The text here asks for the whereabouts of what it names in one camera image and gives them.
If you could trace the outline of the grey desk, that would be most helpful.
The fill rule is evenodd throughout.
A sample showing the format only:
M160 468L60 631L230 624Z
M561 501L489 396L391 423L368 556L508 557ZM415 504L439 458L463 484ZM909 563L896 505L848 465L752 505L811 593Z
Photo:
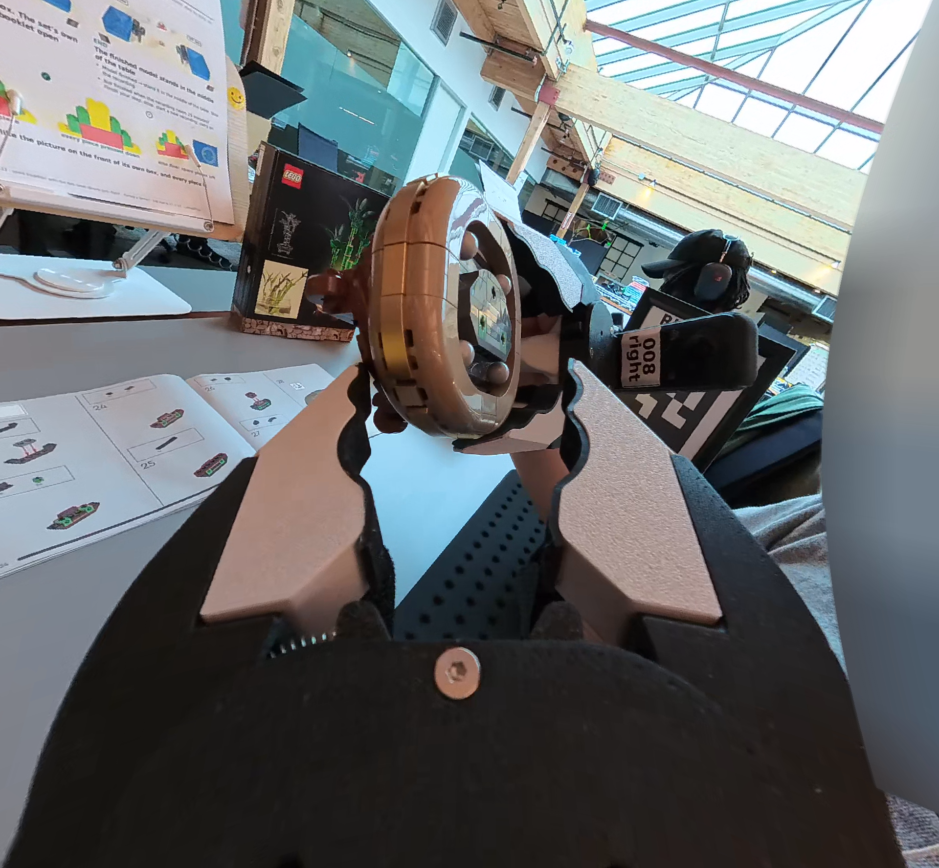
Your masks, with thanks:
M334 376L355 343L247 335L228 314L170 320L2 327L2 401L41 398L148 373L319 364ZM416 428L377 436L363 469L400 601L512 469L507 456L463 455ZM1 580L1 847L18 826L43 742L78 666L128 586L192 509L94 542Z

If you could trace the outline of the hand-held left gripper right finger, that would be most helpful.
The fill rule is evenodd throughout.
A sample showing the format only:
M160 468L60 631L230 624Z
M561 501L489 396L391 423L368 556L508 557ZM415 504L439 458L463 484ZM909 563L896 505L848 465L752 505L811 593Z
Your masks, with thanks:
M638 615L714 626L722 612L672 452L578 360L569 383L557 591L596 635L626 635Z

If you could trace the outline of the black framed marker sign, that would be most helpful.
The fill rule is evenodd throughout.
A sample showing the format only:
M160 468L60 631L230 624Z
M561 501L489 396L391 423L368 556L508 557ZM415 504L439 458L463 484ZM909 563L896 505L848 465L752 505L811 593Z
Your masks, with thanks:
M626 331L690 320L704 314L685 302L648 289L633 311ZM788 337L765 336L758 329L757 333L757 377L749 387L727 391L659 389L618 393L673 452L683 455L702 471L795 355L793 341Z

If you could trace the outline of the black hanging panel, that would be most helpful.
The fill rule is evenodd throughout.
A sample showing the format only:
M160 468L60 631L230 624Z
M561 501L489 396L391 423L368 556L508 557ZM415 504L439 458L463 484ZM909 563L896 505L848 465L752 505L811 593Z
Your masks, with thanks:
M271 121L306 99L303 87L272 72L257 61L244 64L240 76L246 111L261 119Z

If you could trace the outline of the person's grey printed shirt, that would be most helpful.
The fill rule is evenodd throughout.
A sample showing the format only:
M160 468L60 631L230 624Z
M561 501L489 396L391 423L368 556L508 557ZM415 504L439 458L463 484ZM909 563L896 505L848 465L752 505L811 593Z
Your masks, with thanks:
M822 495L816 493L763 507L737 509L734 514L781 567L844 666Z

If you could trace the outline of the tan round brick pot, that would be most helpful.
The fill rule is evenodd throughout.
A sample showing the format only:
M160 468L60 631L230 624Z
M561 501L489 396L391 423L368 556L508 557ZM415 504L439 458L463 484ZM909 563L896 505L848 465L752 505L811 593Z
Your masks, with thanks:
M507 295L507 362L467 340L467 289L479 269ZM509 416L520 375L518 280L506 229L475 185L437 174L410 182L385 206L360 264L311 276L306 294L327 313L352 314L366 367L408 423L478 439Z

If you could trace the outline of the black bamboo set box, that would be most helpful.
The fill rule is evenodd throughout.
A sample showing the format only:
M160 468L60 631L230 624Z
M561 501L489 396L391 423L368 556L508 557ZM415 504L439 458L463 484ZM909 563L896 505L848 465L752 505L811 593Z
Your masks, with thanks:
M352 314L325 312L308 299L306 284L313 275L355 269L389 201L263 142L231 306L241 333L351 340Z

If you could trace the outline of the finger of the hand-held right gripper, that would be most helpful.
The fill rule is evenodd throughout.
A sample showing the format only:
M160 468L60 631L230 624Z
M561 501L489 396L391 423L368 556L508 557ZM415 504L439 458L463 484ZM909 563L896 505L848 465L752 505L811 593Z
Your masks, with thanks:
M524 223L510 223L522 312L575 312L589 304L589 275L565 249Z
M473 455L544 450L559 440L564 420L559 373L524 368L510 414L502 425L478 439L457 439L452 449Z

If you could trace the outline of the dark green cloth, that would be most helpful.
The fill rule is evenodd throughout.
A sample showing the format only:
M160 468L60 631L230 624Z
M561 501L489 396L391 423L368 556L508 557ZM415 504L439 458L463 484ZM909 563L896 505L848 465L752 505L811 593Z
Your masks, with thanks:
M792 384L778 394L764 395L723 445L720 456L734 451L759 433L791 419L810 415L824 407L824 397L804 383Z

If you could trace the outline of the person's right forearm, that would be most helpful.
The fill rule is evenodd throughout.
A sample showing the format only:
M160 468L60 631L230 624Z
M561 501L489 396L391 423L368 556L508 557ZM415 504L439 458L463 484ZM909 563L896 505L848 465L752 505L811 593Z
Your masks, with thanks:
M557 485L569 475L559 448L511 453L518 477L542 522L549 522Z

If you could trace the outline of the open instruction booklet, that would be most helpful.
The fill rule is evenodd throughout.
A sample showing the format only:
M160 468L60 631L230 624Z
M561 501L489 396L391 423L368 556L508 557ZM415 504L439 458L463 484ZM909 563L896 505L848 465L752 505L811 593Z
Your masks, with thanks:
M199 504L333 380L153 374L2 403L1 576Z

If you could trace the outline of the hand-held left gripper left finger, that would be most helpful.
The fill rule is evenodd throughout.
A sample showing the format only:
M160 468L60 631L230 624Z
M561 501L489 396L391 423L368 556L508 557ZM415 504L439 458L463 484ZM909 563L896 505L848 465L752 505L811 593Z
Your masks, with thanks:
M352 366L257 453L203 621L282 615L293 629L334 629L366 599L393 627L393 563L360 475L370 412L369 372Z

